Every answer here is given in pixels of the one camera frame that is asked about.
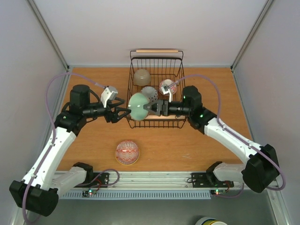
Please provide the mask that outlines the red diamond pattern bowl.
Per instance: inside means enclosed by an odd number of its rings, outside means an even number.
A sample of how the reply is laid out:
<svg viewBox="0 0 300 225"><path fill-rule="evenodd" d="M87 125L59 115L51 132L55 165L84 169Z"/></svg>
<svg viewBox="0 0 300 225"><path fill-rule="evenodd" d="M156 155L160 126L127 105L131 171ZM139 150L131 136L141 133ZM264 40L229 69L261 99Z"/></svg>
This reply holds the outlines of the red diamond pattern bowl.
<svg viewBox="0 0 300 225"><path fill-rule="evenodd" d="M158 92L155 88L151 86L146 86L141 89L141 93L149 99L150 102L156 101L158 99Z"/></svg>

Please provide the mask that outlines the mint green bowl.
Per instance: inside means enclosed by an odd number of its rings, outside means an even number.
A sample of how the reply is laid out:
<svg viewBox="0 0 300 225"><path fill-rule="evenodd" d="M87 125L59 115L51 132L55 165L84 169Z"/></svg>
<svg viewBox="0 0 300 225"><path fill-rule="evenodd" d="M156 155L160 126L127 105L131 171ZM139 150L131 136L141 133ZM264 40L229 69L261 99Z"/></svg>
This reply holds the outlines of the mint green bowl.
<svg viewBox="0 0 300 225"><path fill-rule="evenodd" d="M142 93L134 94L128 102L128 109L131 110L131 118L136 121L144 120L149 112L145 110L143 106L148 103L149 99Z"/></svg>

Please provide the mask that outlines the black wire dish rack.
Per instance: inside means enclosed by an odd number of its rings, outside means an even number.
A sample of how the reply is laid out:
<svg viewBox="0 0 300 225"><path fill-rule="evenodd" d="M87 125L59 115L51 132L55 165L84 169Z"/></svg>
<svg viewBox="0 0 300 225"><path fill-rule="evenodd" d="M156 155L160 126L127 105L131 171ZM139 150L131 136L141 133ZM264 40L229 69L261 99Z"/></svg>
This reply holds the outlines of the black wire dish rack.
<svg viewBox="0 0 300 225"><path fill-rule="evenodd" d="M165 80L175 82L184 77L184 52L177 49L136 49L130 51L130 70L127 89L127 101L132 95L140 92L151 102L154 100L168 100L168 95L159 91L160 84ZM146 70L150 74L150 81L141 86L135 81L135 73ZM182 128L186 122L185 116L157 117L149 114L146 119L136 121L127 116L130 128Z"/></svg>

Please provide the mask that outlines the orange floral white bowl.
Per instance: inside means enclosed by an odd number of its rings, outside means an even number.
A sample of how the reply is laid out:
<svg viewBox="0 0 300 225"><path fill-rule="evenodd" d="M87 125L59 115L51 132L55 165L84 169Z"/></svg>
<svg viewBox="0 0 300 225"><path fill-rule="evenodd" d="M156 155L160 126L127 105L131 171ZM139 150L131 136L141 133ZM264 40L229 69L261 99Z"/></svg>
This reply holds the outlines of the orange floral white bowl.
<svg viewBox="0 0 300 225"><path fill-rule="evenodd" d="M165 79L165 80L161 81L159 88L158 88L159 92L161 94L163 94L163 89L166 88L167 90L170 89L172 94L175 94L177 91L176 84L174 84L173 86L170 86L173 83L174 83L174 81L171 79Z"/></svg>

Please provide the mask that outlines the beige leaf pattern bowl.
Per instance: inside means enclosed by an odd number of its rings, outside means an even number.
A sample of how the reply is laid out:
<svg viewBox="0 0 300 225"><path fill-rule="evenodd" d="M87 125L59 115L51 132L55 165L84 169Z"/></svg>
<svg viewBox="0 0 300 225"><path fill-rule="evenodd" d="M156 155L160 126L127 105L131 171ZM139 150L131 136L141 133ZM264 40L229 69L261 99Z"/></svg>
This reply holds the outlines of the beige leaf pattern bowl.
<svg viewBox="0 0 300 225"><path fill-rule="evenodd" d="M134 73L134 85L137 86L146 86L150 84L151 76L148 70L139 69Z"/></svg>

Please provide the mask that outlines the red zigzag pattern bowl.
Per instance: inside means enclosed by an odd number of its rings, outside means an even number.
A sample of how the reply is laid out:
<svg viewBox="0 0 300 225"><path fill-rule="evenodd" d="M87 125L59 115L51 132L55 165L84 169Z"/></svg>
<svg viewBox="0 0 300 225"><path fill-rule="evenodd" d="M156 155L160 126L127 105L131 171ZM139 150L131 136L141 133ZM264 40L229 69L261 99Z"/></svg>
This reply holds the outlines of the red zigzag pattern bowl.
<svg viewBox="0 0 300 225"><path fill-rule="evenodd" d="M137 144L130 140L120 142L115 150L115 158L122 165L134 164L139 156L140 151Z"/></svg>

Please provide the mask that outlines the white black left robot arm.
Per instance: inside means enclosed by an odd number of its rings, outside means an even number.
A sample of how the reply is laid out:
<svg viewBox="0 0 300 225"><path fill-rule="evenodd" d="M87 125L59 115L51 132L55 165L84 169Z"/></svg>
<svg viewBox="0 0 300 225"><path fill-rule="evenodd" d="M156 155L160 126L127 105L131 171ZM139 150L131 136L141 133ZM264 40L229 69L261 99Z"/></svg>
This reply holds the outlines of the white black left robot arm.
<svg viewBox="0 0 300 225"><path fill-rule="evenodd" d="M18 207L41 216L49 216L58 200L74 187L88 187L96 180L93 167L75 163L64 175L55 172L69 146L89 122L104 117L107 123L117 123L130 114L122 108L124 100L117 97L112 86L98 96L87 85L75 85L67 102L56 117L52 134L33 167L21 181L13 181L9 191Z"/></svg>

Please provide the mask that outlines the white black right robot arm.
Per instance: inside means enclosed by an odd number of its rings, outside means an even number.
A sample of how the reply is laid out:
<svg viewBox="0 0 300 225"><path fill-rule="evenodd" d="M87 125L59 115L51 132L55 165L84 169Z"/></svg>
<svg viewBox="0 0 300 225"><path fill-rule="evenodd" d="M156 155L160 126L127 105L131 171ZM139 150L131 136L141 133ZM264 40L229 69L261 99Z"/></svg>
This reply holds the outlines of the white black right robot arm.
<svg viewBox="0 0 300 225"><path fill-rule="evenodd" d="M215 113L205 108L202 96L195 86L187 86L182 101L157 100L143 108L157 116L186 116L192 128L221 143L240 160L241 164L217 161L206 170L206 179L212 186L224 181L244 183L256 193L261 193L280 175L275 149L255 143L229 126Z"/></svg>

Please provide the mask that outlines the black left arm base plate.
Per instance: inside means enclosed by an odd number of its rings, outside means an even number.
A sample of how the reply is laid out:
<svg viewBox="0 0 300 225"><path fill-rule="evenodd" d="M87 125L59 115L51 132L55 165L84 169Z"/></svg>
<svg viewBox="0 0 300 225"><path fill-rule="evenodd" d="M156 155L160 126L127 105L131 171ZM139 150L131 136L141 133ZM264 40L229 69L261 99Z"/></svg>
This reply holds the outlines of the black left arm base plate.
<svg viewBox="0 0 300 225"><path fill-rule="evenodd" d="M85 180L82 184L74 186L74 188L106 188L109 185L110 174L108 172L93 173L90 179Z"/></svg>

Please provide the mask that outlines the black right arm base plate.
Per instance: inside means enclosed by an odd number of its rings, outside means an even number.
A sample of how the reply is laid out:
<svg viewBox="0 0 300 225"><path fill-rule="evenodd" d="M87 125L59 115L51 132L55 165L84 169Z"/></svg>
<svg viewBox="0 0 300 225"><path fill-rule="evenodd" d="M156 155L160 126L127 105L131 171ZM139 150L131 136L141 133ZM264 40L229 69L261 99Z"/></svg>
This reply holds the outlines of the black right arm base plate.
<svg viewBox="0 0 300 225"><path fill-rule="evenodd" d="M219 181L213 174L206 172L191 173L191 183L194 188L232 188L234 183L232 181Z"/></svg>

